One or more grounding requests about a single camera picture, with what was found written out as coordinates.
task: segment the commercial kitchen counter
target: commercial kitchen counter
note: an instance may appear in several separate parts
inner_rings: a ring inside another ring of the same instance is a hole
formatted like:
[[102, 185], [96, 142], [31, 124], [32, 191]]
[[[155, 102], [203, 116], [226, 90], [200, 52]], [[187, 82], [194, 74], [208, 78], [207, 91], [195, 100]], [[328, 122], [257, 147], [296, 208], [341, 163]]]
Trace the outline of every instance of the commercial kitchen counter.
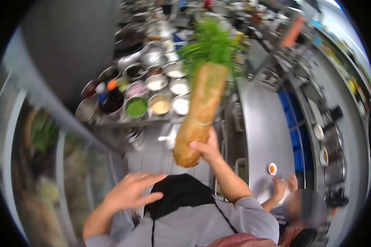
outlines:
[[258, 197], [261, 186], [270, 181], [268, 165], [275, 163], [277, 176], [294, 173], [290, 132], [278, 93], [237, 79], [247, 139], [250, 190]]
[[349, 203], [337, 210], [327, 234], [330, 238], [327, 246], [337, 246], [349, 232], [367, 197], [370, 175], [365, 123], [367, 116], [360, 115], [346, 81], [321, 49], [312, 49], [312, 56], [308, 62], [316, 83], [324, 88], [327, 106], [332, 108], [339, 105], [343, 112], [343, 118], [336, 124], [342, 134], [343, 155], [348, 167], [344, 188], [345, 194], [349, 195]]

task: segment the black apron string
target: black apron string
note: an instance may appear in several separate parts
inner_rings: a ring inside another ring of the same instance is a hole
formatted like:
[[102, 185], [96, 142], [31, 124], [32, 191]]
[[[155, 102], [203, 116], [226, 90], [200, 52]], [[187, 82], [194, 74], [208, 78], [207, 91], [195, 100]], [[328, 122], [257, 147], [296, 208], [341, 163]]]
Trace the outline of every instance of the black apron string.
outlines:
[[153, 220], [153, 229], [151, 233], [151, 247], [154, 247], [154, 231], [155, 231], [155, 220]]
[[224, 215], [223, 211], [221, 211], [221, 209], [218, 207], [216, 201], [214, 201], [214, 205], [216, 205], [216, 208], [218, 209], [218, 211], [220, 211], [221, 215], [224, 217], [224, 219], [227, 221], [228, 225], [231, 227], [232, 231], [237, 234], [238, 231], [235, 229], [235, 227], [229, 222], [228, 218]]

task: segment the hand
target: hand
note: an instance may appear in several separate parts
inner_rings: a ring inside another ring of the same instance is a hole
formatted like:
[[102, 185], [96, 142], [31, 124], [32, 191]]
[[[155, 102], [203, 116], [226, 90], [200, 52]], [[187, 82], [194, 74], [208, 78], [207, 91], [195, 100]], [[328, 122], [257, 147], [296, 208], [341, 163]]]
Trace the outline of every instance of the hand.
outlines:
[[203, 159], [206, 160], [209, 164], [223, 159], [223, 156], [221, 155], [218, 148], [217, 134], [212, 126], [209, 129], [209, 137], [206, 143], [192, 141], [190, 142], [189, 147], [192, 150], [201, 152]]
[[280, 200], [282, 200], [282, 198], [284, 196], [284, 192], [286, 190], [286, 185], [278, 177], [273, 177], [272, 181], [274, 183], [273, 198], [276, 199], [277, 202], [279, 202]]
[[146, 172], [128, 174], [104, 198], [103, 204], [112, 212], [141, 207], [163, 197], [162, 192], [142, 196], [150, 186], [166, 178], [166, 174], [153, 175]]
[[286, 182], [288, 184], [288, 188], [290, 190], [290, 193], [293, 191], [298, 190], [298, 180], [295, 174], [287, 174], [289, 178], [286, 178]]

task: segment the orange bottle cap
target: orange bottle cap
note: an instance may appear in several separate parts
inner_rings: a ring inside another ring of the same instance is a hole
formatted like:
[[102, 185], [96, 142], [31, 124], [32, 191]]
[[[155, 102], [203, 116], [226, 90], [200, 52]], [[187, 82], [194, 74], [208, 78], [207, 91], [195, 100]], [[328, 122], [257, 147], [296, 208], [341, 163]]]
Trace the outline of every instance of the orange bottle cap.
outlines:
[[109, 82], [109, 84], [107, 84], [107, 89], [108, 90], [113, 90], [114, 88], [116, 88], [117, 87], [117, 82], [116, 82], [116, 80], [111, 80], [110, 82]]

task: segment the refrigerator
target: refrigerator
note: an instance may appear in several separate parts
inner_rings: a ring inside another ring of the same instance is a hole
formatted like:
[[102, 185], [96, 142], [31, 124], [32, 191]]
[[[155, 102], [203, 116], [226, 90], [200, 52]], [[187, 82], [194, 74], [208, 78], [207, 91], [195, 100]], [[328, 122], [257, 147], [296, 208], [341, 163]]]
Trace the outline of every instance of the refrigerator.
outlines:
[[[47, 85], [18, 29], [0, 63], [0, 192], [25, 241], [84, 246], [85, 220], [126, 172]], [[115, 215], [114, 236], [133, 228], [130, 211]]]

